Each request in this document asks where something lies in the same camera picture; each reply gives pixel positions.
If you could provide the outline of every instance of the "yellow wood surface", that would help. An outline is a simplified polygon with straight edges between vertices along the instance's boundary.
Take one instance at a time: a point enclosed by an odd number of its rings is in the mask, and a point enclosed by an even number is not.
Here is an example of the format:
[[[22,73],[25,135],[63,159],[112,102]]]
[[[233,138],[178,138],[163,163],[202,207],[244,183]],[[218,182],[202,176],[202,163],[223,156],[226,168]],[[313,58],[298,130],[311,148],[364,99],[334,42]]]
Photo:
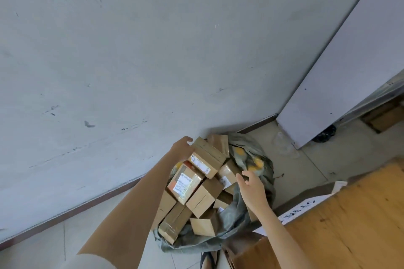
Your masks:
[[[286,229],[317,268],[404,268],[404,160],[346,187]],[[267,238],[234,265],[280,268]]]

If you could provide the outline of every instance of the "wall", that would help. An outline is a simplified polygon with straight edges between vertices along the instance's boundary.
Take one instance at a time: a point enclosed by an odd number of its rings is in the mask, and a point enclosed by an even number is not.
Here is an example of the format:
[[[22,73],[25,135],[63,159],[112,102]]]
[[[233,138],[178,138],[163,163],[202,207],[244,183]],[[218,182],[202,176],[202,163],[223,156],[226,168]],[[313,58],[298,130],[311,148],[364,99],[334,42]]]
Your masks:
[[[402,0],[358,2],[277,118],[297,149],[404,70],[403,12]]]
[[[279,112],[356,0],[0,0],[0,240]]]

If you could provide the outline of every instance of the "tiled floor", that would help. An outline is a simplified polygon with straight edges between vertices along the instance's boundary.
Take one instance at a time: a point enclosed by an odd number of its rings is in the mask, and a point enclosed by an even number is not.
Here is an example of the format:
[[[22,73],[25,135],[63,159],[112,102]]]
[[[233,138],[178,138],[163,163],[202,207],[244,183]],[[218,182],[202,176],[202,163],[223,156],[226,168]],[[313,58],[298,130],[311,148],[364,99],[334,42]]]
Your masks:
[[[404,122],[382,134],[375,134],[355,120],[339,128],[329,142],[310,143],[291,154],[282,154],[275,145],[274,139],[279,132],[276,122],[271,122],[250,133],[273,161],[275,176],[283,175],[275,182],[275,207],[305,189],[371,171],[396,155],[404,155]],[[124,195],[118,195],[0,252],[0,268],[58,268],[78,252]],[[220,263],[220,269],[226,268],[225,262]],[[150,235],[139,268],[197,269],[199,255],[164,254]]]

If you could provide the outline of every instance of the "sandal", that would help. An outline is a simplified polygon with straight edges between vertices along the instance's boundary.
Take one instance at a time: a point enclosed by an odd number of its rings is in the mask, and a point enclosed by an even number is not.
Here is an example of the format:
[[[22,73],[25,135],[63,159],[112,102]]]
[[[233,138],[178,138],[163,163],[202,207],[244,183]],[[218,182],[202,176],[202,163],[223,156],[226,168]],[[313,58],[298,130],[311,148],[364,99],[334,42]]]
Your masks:
[[[212,256],[212,253],[210,253],[210,252],[203,252],[202,255],[201,255],[200,269],[202,269],[202,265],[203,265],[203,262],[205,261],[205,258],[206,258],[206,257],[209,258],[209,261],[210,261],[210,263],[211,263],[211,265],[212,265],[212,269],[215,269],[215,268],[216,268],[216,264],[217,264],[217,260],[219,259],[219,252],[220,252],[220,250],[217,251],[216,262],[215,262],[215,260],[214,260],[214,258],[213,258],[213,256]]]

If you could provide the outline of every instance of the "person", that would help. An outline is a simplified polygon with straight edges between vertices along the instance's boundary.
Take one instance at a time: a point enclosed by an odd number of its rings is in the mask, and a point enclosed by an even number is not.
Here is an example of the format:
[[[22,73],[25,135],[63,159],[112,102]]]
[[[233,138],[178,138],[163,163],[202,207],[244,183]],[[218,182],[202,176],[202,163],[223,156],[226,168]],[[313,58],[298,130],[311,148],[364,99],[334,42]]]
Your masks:
[[[192,141],[185,136],[174,143],[101,222],[77,255],[64,264],[64,269],[138,268],[170,172],[178,162],[191,156],[194,149],[188,143]],[[313,268],[271,210],[259,178],[250,171],[243,171],[242,174],[249,179],[245,181],[241,175],[237,175],[240,193],[264,227],[281,268]],[[216,252],[208,257],[205,255],[201,268],[214,269],[216,258]]]

